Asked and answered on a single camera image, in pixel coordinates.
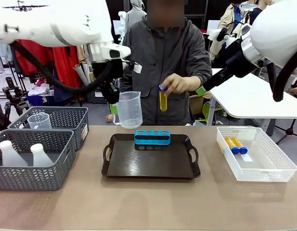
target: blue cap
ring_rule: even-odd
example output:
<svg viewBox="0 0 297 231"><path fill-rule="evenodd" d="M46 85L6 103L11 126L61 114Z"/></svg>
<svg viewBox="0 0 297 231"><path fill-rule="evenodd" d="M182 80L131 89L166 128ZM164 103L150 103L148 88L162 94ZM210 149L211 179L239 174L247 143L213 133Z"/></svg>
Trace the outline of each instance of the blue cap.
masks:
<svg viewBox="0 0 297 231"><path fill-rule="evenodd" d="M233 147L233 148L232 148L232 153L233 153L234 155L237 155L239 152L240 152L240 149L239 149L239 148L237 148L237 147Z"/></svg>
<svg viewBox="0 0 297 231"><path fill-rule="evenodd" d="M166 88L164 88L164 89L161 89L161 85L159 85L159 91L161 91L161 92L165 92L165 91L167 91L168 90L168 87L166 87Z"/></svg>
<svg viewBox="0 0 297 231"><path fill-rule="evenodd" d="M240 154L244 155L248 153L248 149L246 147L240 148Z"/></svg>

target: white table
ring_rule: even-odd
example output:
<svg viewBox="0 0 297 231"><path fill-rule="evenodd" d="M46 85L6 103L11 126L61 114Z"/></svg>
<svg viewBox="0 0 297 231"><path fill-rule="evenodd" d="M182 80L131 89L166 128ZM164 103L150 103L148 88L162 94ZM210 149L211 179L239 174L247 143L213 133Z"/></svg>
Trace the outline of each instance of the white table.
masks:
<svg viewBox="0 0 297 231"><path fill-rule="evenodd" d="M210 35L212 30L218 29L220 20L209 20L207 25L207 34Z"/></svg>
<svg viewBox="0 0 297 231"><path fill-rule="evenodd" d="M213 69L213 74L221 69ZM284 93L281 102L275 102L269 83L249 74L232 77L210 91L208 126L212 125L216 101L234 118L264 119L261 127L267 131L271 119L297 119L297 99Z"/></svg>

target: plastic measuring cup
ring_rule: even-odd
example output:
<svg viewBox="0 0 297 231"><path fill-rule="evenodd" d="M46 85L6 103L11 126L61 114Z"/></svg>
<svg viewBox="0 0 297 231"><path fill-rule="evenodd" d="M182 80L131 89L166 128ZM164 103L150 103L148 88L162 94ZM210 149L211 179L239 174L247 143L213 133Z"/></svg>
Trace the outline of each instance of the plastic measuring cup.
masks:
<svg viewBox="0 0 297 231"><path fill-rule="evenodd" d="M31 115L27 121L31 129L52 129L50 116L47 113Z"/></svg>
<svg viewBox="0 0 297 231"><path fill-rule="evenodd" d="M116 104L119 122L114 122L123 128L134 129L143 123L141 108L141 92L127 91L119 94Z"/></svg>

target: gray jacket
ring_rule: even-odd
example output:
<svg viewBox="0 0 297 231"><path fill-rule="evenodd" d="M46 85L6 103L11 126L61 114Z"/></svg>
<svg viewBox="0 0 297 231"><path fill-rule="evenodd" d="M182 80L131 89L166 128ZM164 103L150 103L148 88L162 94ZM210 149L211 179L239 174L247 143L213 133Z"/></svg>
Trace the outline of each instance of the gray jacket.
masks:
<svg viewBox="0 0 297 231"><path fill-rule="evenodd" d="M129 60L142 65L141 74L124 70L120 90L141 91L144 125L186 125L190 122L189 93L172 93L168 110L160 111L158 86L176 73L182 77L198 76L202 83L211 77L211 63L205 51L202 32L185 20L184 28L150 28L146 17L134 24L125 35L123 45L131 48Z"/></svg>
<svg viewBox="0 0 297 231"><path fill-rule="evenodd" d="M126 14L125 33L146 15L146 12L142 10L142 0L130 0L130 2L132 9Z"/></svg>

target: white bottle cap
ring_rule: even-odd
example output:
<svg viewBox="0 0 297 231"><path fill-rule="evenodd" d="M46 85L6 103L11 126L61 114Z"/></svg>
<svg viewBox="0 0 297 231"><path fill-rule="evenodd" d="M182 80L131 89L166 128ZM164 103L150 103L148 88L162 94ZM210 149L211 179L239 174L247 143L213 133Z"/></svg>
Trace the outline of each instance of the white bottle cap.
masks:
<svg viewBox="0 0 297 231"><path fill-rule="evenodd" d="M33 153L38 153L38 152L41 152L43 151L43 146L41 143L36 143L34 145L31 146L31 151Z"/></svg>
<svg viewBox="0 0 297 231"><path fill-rule="evenodd" d="M0 149L8 149L11 148L13 144L10 141L2 141L0 143Z"/></svg>

